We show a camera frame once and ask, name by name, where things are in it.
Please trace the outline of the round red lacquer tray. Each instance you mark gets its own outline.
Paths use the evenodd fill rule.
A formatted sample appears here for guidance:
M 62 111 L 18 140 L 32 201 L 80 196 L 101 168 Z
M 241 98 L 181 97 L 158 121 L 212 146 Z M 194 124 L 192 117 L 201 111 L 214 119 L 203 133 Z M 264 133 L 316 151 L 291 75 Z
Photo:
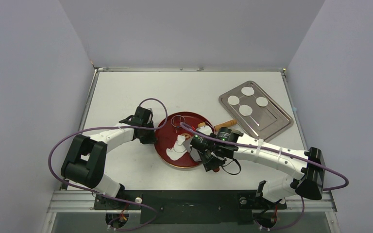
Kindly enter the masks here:
M 194 162 L 194 160 L 190 157 L 189 153 L 186 153 L 177 161 L 172 161 L 166 155 L 166 149 L 171 148 L 173 146 L 178 135 L 189 134 L 191 136 L 190 133 L 188 133 L 186 130 L 180 127 L 179 123 L 184 122 L 187 125 L 196 129 L 198 124 L 204 121 L 210 123 L 210 121 L 207 118 L 203 117 L 200 114 L 193 112 L 177 112 L 168 116 L 166 124 L 164 124 L 164 122 L 161 122 L 159 124 L 161 128 L 155 131 L 157 142 L 154 145 L 155 150 L 161 157 L 161 159 L 163 159 L 169 165 L 177 168 L 197 167 L 199 164 Z

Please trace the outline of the wooden dough roller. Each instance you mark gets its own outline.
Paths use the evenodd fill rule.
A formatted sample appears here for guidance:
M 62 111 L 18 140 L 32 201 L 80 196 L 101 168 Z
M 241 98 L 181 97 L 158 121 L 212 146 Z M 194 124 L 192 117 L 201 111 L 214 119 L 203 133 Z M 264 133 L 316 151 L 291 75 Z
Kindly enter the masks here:
M 224 123 L 221 123 L 221 124 L 218 124 L 218 125 L 211 125 L 209 122 L 207 121 L 204 121 L 204 122 L 201 122 L 198 124 L 197 126 L 197 129 L 200 129 L 200 128 L 203 128 L 203 129 L 209 129 L 211 132 L 217 132 L 220 128 L 222 127 L 232 127 L 234 125 L 237 124 L 237 120 L 235 119 L 232 119 L 232 120 L 229 120 L 227 122 L 224 122 Z

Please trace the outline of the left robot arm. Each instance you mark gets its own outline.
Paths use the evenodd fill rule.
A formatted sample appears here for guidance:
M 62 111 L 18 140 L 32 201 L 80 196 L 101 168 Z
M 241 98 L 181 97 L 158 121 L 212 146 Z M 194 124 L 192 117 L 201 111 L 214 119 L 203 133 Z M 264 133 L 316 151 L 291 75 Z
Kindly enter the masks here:
M 154 144 L 152 109 L 137 107 L 134 115 L 118 122 L 114 130 L 106 130 L 91 136 L 75 136 L 61 167 L 61 175 L 98 193 L 107 195 L 106 202 L 114 209 L 125 204 L 124 185 L 105 174 L 108 152 L 138 139 L 141 144 Z

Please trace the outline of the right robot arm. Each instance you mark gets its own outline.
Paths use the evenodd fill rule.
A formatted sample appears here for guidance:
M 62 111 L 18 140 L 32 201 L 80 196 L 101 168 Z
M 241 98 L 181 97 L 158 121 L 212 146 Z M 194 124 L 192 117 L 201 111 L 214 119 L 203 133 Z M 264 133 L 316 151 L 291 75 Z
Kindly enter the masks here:
M 206 170 L 220 167 L 226 159 L 231 159 L 254 162 L 285 173 L 281 179 L 259 183 L 254 201 L 260 207 L 270 208 L 294 195 L 309 200 L 322 199 L 324 170 L 322 153 L 317 148 L 287 149 L 226 127 L 217 134 L 205 134 L 199 129 L 188 145 L 199 155 Z

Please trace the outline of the white dough piece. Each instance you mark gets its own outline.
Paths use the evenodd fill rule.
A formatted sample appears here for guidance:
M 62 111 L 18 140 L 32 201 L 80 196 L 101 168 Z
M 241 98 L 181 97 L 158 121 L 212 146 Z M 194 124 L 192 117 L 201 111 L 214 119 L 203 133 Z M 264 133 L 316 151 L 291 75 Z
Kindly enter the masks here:
M 186 153 L 190 153 L 191 136 L 189 134 L 180 134 L 177 136 L 171 148 L 166 149 L 166 155 L 172 160 L 177 161 L 183 157 Z

